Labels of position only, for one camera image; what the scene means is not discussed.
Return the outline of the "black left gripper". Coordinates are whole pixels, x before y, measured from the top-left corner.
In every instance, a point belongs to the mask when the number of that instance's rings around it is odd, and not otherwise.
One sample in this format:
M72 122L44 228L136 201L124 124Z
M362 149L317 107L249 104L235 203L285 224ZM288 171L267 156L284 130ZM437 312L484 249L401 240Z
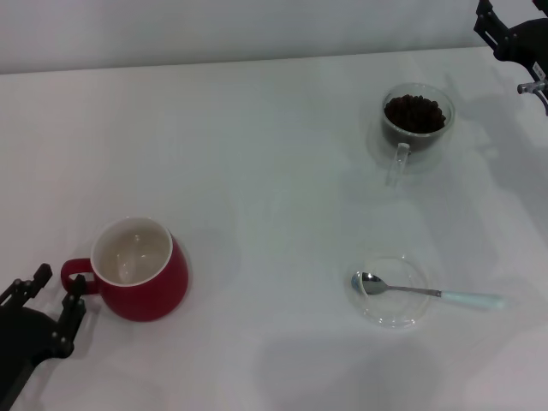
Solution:
M41 362L68 358L74 351L74 339L86 313L83 276L69 286L58 321L23 307L51 277L51 266L43 263L32 279L17 278L0 294L0 411L10 411Z

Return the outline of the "dark coffee beans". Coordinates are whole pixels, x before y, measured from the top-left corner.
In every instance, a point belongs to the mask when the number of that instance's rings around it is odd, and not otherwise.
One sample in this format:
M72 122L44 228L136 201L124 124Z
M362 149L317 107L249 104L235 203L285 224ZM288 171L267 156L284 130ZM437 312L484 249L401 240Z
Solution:
M415 134L429 134L444 127L446 117L435 100L406 94L392 98L384 114L395 126Z

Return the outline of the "steel spoon with blue handle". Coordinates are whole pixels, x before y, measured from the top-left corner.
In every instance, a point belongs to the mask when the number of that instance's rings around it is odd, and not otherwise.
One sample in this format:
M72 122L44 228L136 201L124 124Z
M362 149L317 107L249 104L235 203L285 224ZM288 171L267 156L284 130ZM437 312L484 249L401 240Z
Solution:
M381 295L388 291L402 291L414 293L417 295L426 295L436 297L444 301L460 305L475 307L485 310L503 309L507 307L507 301L498 295L485 295L475 293L461 293L452 291L442 291L437 289L420 289L412 287L391 286L384 282L380 277L367 272L357 272L350 280L354 289L364 295Z

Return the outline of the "red ceramic mug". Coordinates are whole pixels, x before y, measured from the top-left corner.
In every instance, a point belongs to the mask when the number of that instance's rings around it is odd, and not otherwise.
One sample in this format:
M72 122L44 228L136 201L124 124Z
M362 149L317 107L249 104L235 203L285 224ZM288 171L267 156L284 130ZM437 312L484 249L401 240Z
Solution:
M137 322L160 319L181 303L188 289L188 265L175 237L145 217L125 217L107 226L92 244L91 255L71 259L60 276L66 290L80 274L85 293L100 295L118 316Z

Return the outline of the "clear glass saucer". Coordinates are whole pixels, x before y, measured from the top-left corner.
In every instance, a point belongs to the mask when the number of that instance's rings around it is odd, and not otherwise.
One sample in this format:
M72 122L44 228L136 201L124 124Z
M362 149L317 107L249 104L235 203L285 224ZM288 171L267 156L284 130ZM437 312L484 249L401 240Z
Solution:
M427 289L429 277L420 265L405 254L369 253L357 265L348 280L348 295L354 306L377 325L404 328L423 317L430 297L408 291L387 290L379 295L368 294L365 285L372 274L390 286Z

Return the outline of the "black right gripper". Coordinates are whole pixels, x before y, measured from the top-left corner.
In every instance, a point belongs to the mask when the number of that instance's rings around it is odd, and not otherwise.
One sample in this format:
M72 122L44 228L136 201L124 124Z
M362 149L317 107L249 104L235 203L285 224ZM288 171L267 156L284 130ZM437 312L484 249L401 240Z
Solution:
M477 13L490 14L492 8L490 0L479 0ZM535 81L548 80L548 19L525 21L509 31L495 15L478 15L474 31L496 59L520 64Z

